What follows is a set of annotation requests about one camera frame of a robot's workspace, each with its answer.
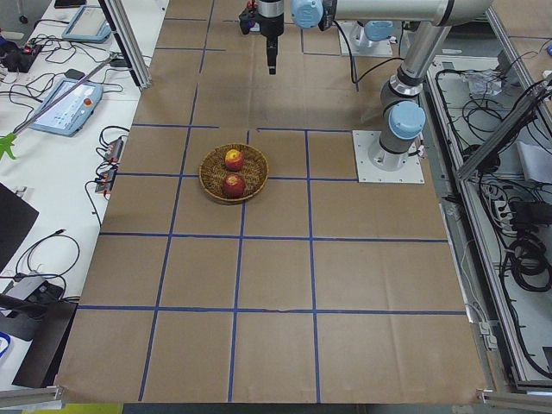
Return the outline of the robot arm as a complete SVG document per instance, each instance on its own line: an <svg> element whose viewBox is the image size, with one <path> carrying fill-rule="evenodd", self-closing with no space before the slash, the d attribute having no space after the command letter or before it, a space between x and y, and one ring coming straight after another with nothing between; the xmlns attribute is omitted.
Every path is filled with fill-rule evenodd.
<svg viewBox="0 0 552 414"><path fill-rule="evenodd" d="M382 87L385 126L367 150L374 166L397 171L409 158L409 148L426 121L416 98L437 49L453 26L481 16L491 4L490 1L292 1L291 14L296 26L318 27L322 31L329 29L335 20L344 19L420 22L401 65Z"/></svg>
<svg viewBox="0 0 552 414"><path fill-rule="evenodd" d="M392 21L357 21L351 32L351 40L359 49L375 47L392 35Z"/></svg>

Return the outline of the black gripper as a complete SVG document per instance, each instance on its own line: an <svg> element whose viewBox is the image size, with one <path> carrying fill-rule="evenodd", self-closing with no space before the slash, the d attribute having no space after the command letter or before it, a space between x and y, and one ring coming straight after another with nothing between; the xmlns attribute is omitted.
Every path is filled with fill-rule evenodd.
<svg viewBox="0 0 552 414"><path fill-rule="evenodd" d="M259 0L257 2L257 17L260 33L267 38L267 67L270 75L277 72L278 38L284 33L284 0Z"/></svg>

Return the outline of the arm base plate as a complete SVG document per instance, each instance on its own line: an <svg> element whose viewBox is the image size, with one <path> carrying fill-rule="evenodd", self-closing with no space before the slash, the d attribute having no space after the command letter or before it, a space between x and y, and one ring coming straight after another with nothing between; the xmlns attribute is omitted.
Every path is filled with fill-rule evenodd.
<svg viewBox="0 0 552 414"><path fill-rule="evenodd" d="M339 34L342 56L351 52L353 56L392 57L392 21L340 22L340 26L343 31Z"/></svg>
<svg viewBox="0 0 552 414"><path fill-rule="evenodd" d="M423 169L415 143L403 154L388 153L380 132L353 130L353 148L359 183L423 185Z"/></svg>

